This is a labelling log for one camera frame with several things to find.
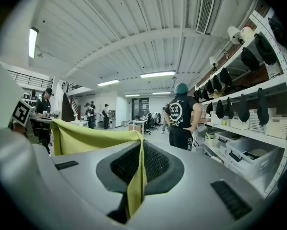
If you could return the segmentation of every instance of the cardboard box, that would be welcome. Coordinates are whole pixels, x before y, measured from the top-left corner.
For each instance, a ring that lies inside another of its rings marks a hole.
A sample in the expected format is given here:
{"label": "cardboard box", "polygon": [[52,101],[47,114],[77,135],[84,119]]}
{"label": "cardboard box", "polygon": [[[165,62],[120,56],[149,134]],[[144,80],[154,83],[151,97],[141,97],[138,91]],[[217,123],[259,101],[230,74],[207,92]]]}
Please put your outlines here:
{"label": "cardboard box", "polygon": [[[129,131],[133,130],[133,124],[129,125]],[[140,125],[135,125],[135,130],[137,130],[139,133],[142,132],[142,126]]]}

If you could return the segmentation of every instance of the plastic storage bin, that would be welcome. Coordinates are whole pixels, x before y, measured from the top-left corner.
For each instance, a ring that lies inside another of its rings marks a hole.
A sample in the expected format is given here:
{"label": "plastic storage bin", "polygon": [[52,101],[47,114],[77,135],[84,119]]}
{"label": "plastic storage bin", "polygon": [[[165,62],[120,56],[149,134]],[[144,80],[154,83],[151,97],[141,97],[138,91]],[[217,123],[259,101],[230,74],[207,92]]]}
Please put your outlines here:
{"label": "plastic storage bin", "polygon": [[215,111],[211,112],[211,123],[216,125],[222,125],[222,118],[218,118]]}
{"label": "plastic storage bin", "polygon": [[224,131],[215,133],[215,146],[219,149],[219,152],[223,155],[227,155],[227,143],[235,141],[241,138],[240,135]]}
{"label": "plastic storage bin", "polygon": [[[245,154],[254,153],[256,149],[260,149],[258,153],[266,153],[253,159],[249,154]],[[278,151],[279,147],[250,138],[232,141],[227,144],[225,166],[247,180],[255,179],[270,171],[275,164]]]}
{"label": "plastic storage bin", "polygon": [[[276,116],[277,109],[276,108],[268,108],[268,115],[270,117]],[[265,126],[260,125],[260,120],[258,118],[258,110],[252,109],[249,110],[250,118],[249,118],[249,129],[258,131],[258,132],[265,132]]]}
{"label": "plastic storage bin", "polygon": [[210,139],[205,136],[205,143],[208,146],[214,147],[216,145],[216,137],[215,137],[215,135],[210,135],[210,134],[209,134],[209,137],[210,137]]}
{"label": "plastic storage bin", "polygon": [[246,123],[243,123],[239,117],[233,117],[231,119],[231,127],[237,129],[249,129],[249,119]]}
{"label": "plastic storage bin", "polygon": [[270,117],[265,127],[265,134],[287,139],[287,117]]}

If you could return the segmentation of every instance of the teal cap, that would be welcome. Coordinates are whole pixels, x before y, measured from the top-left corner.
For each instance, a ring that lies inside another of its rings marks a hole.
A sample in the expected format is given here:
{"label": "teal cap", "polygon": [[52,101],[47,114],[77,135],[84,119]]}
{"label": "teal cap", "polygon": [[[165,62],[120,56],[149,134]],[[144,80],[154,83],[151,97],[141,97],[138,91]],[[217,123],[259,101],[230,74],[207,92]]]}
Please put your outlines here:
{"label": "teal cap", "polygon": [[184,94],[188,92],[188,87],[185,83],[178,83],[174,88],[174,93],[176,94]]}

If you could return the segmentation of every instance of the graphic print t-shirt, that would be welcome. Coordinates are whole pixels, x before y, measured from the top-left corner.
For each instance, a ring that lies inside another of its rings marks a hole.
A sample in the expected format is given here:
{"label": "graphic print t-shirt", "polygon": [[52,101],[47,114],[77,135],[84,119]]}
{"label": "graphic print t-shirt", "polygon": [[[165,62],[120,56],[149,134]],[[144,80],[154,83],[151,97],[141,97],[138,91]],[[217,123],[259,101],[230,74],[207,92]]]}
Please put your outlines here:
{"label": "graphic print t-shirt", "polygon": [[165,109],[165,112],[169,114],[170,126],[190,127],[192,107],[196,103],[198,102],[191,96],[177,94]]}

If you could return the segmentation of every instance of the cable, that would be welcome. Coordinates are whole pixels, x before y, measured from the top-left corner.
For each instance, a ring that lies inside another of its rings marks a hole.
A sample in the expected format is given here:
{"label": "cable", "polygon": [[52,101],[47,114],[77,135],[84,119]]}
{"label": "cable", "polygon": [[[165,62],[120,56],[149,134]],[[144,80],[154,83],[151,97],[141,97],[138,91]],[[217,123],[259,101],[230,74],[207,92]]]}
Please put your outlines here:
{"label": "cable", "polygon": [[270,74],[270,78],[274,79],[275,77],[280,76],[282,74],[283,74],[282,72],[280,72],[280,73],[272,73],[272,74]]}

